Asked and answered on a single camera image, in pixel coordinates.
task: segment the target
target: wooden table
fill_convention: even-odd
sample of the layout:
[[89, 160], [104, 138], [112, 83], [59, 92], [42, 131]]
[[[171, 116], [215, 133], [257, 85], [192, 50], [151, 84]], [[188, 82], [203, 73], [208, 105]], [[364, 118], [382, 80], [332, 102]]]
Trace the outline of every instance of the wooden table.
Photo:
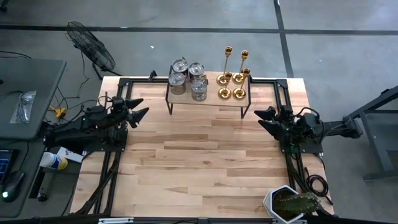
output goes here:
[[[99, 95], [116, 95], [118, 81], [104, 77]], [[309, 106], [304, 81], [287, 82], [297, 113]], [[271, 85], [251, 85], [252, 105], [244, 119], [239, 108], [223, 106], [174, 105], [169, 115], [163, 83], [137, 83], [132, 92], [132, 98], [145, 99], [137, 110], [150, 110], [138, 128], [129, 130], [112, 216], [269, 217], [262, 206], [266, 193], [289, 184], [278, 142], [253, 113], [275, 106]], [[84, 160], [71, 212], [97, 187], [103, 157], [103, 152], [95, 152]], [[303, 154], [303, 164], [311, 174], [326, 178], [319, 158]], [[324, 198], [322, 205], [333, 213]]]

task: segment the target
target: concrete floor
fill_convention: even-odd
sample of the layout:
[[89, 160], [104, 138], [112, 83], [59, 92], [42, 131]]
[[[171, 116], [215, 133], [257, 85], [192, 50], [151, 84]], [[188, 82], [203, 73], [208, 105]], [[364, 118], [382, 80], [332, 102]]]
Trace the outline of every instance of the concrete floor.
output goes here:
[[[397, 6], [395, 0], [280, 0], [285, 29], [397, 30]], [[9, 11], [0, 13], [0, 24], [64, 26], [68, 21], [105, 27], [278, 28], [273, 0], [11, 0]], [[125, 75], [148, 75], [151, 70], [165, 75], [169, 64], [181, 56], [202, 62], [207, 70], [222, 70], [223, 49], [231, 45], [237, 52], [250, 51], [246, 65], [253, 76], [287, 76], [279, 34], [94, 34], [114, 57], [115, 71]], [[304, 78], [310, 105], [324, 121], [342, 118], [398, 83], [397, 35], [287, 35], [286, 39], [294, 77]], [[80, 52], [65, 32], [0, 30], [0, 50], [66, 60], [67, 71], [60, 83], [66, 96], [74, 96], [84, 80]], [[230, 66], [238, 69], [238, 61], [233, 54], [230, 62], [236, 63]], [[70, 106], [98, 96], [101, 82], [88, 59], [85, 73], [90, 80], [80, 99], [68, 101]], [[397, 222], [398, 179], [369, 184], [362, 180], [363, 175], [378, 171], [367, 137], [326, 138], [323, 148], [336, 214]], [[78, 172], [78, 165], [73, 166]], [[28, 200], [20, 218], [60, 215], [76, 178], [56, 176], [50, 200]]]

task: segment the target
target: succulent plant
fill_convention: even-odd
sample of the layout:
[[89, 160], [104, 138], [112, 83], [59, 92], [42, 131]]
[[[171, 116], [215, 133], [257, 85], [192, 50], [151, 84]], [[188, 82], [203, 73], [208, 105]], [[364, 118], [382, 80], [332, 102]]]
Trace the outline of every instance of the succulent plant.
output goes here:
[[319, 198], [313, 193], [279, 196], [274, 198], [274, 209], [293, 214], [313, 213], [320, 205]]

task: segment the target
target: gold candlestick holder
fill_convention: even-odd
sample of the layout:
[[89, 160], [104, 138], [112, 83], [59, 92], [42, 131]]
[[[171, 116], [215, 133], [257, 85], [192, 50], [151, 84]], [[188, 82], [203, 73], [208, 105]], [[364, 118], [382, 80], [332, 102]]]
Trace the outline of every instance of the gold candlestick holder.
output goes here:
[[225, 65], [224, 65], [224, 72], [222, 75], [218, 75], [217, 76], [217, 83], [219, 85], [225, 85], [227, 83], [226, 79], [225, 79], [225, 71], [226, 71], [226, 64], [228, 63], [228, 57], [231, 55], [232, 53], [232, 47], [226, 47], [225, 48]]
[[220, 90], [218, 90], [218, 96], [223, 100], [227, 100], [231, 97], [231, 90], [229, 88], [227, 88], [227, 86], [228, 86], [229, 81], [232, 78], [232, 73], [226, 72], [224, 77], [226, 80], [226, 85], [225, 85], [225, 87], [220, 88]]
[[243, 69], [243, 73], [242, 73], [242, 85], [240, 88], [236, 88], [233, 91], [233, 95], [235, 97], [235, 99], [237, 100], [243, 100], [246, 97], [246, 91], [243, 89], [243, 84], [244, 81], [247, 79], [247, 77], [250, 75], [251, 71], [248, 68]]
[[234, 81], [236, 84], [240, 84], [244, 81], [243, 75], [242, 73], [242, 68], [243, 68], [243, 63], [244, 61], [248, 58], [249, 56], [249, 52], [247, 50], [242, 51], [242, 64], [241, 64], [241, 68], [239, 69], [239, 73], [235, 74], [232, 77], [232, 81]]

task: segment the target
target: gray metal frame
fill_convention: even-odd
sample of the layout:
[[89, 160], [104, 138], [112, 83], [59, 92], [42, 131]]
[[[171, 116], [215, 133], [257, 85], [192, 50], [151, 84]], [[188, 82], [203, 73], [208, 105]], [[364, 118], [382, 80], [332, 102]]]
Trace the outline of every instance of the gray metal frame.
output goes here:
[[369, 143], [375, 152], [379, 166], [381, 168], [380, 172], [367, 174], [363, 177], [364, 181], [372, 181], [377, 179], [384, 179], [388, 177], [398, 177], [398, 169], [395, 169], [389, 157], [389, 151], [392, 148], [380, 148], [376, 145], [377, 136], [373, 134], [372, 129], [369, 125], [369, 114], [396, 114], [398, 110], [377, 110], [378, 108], [386, 105], [392, 100], [398, 98], [398, 86], [386, 90], [380, 94], [377, 98], [370, 101], [366, 105], [360, 107], [356, 111], [352, 112], [347, 118], [355, 119], [361, 118], [363, 126], [368, 136]]

